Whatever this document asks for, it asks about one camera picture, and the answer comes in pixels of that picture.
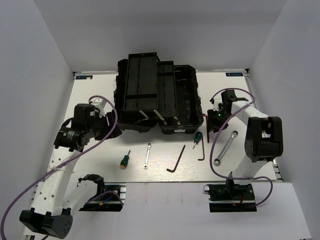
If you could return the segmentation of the green screwdriver orange cap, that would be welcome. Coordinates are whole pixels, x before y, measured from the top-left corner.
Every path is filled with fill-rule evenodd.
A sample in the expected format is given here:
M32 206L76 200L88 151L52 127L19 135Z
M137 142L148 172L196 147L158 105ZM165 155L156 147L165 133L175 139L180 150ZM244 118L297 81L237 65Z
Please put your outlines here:
M125 169L128 166L129 160L130 160L130 153L131 151L129 150L126 155L124 155L123 159L120 162L120 168Z

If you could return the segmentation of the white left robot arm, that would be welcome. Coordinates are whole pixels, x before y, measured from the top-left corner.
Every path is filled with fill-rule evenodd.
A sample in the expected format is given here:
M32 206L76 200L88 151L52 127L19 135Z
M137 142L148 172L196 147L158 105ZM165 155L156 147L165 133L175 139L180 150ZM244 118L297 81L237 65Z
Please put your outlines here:
M79 103L73 117L59 129L54 141L49 175L30 209L22 210L19 220L34 233L64 239L71 230L73 217L89 200L105 196L102 176L87 174L77 187L66 195L74 167L91 139L101 143L121 135L114 112L105 112L102 98Z

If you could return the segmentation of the small silver ratchet wrench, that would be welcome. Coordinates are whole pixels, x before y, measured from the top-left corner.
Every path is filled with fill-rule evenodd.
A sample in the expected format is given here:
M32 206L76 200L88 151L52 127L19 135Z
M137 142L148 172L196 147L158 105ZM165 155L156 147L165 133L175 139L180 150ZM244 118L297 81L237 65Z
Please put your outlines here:
M150 150L151 150L152 144L149 142L147 144L147 151L146 151L146 157L145 157L145 162L143 165L143 169L147 170L148 169L148 161L149 161L149 157L150 157Z

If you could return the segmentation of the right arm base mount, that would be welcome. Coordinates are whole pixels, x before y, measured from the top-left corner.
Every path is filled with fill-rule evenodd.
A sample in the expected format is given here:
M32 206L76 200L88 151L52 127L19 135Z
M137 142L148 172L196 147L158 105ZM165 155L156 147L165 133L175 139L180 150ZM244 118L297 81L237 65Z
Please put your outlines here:
M211 213L256 212L256 199L251 184L206 184L203 191L209 195Z

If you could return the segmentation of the black plastic toolbox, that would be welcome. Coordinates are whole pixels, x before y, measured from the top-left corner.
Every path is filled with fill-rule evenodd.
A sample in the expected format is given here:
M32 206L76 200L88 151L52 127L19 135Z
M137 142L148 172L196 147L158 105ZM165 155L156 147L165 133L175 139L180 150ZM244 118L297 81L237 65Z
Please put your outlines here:
M118 127L165 135L193 134L203 124L196 69L161 61L156 52L133 53L118 61L113 92Z

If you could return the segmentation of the small green stubby screwdriver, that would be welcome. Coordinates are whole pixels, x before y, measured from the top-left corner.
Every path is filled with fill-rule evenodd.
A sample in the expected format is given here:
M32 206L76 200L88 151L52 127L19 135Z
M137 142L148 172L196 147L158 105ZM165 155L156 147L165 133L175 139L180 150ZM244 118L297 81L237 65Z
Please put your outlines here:
M194 137L194 140L193 140L193 149L195 148L196 145L199 144L199 142L202 140L203 138L203 133L201 131L198 131L196 134L195 134L195 137Z

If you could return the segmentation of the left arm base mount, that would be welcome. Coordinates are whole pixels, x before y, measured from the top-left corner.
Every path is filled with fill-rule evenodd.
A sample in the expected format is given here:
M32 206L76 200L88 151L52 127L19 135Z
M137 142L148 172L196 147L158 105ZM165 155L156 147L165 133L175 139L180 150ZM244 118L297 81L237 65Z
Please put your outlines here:
M80 212L120 212L126 198L126 183L105 183L100 198L86 203Z

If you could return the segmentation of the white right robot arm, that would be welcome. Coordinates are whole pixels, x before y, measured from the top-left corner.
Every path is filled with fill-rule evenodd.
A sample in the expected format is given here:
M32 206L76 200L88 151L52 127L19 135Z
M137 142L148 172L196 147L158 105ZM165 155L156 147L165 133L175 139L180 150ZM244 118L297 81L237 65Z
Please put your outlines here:
M242 185L262 179L262 176L256 176L259 170L283 154L282 120L278 116L268 116L256 109L254 106L256 99L247 90L237 87L223 88L213 95L210 100L212 103L215 102L215 96L218 94L221 94L222 116L217 118L220 124L214 124L217 132L210 150L209 165L216 176L233 181L225 187L225 192L229 198L236 200L244 193ZM237 168L228 176L224 176L214 168L214 149L221 132L234 117L246 126L245 155Z

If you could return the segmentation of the large silver ratchet wrench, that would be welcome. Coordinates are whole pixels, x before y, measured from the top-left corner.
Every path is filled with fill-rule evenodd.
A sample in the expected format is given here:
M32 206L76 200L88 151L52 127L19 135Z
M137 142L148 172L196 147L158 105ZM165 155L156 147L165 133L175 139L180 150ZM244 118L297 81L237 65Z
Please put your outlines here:
M221 150L221 152L219 153L219 155L213 160L213 164L218 167L221 165L222 163L222 159L225 156L226 152L228 151L230 145L232 144L233 140L239 135L239 133L234 130L231 133L230 138L228 139L228 141L226 142L226 144L224 145L223 149Z

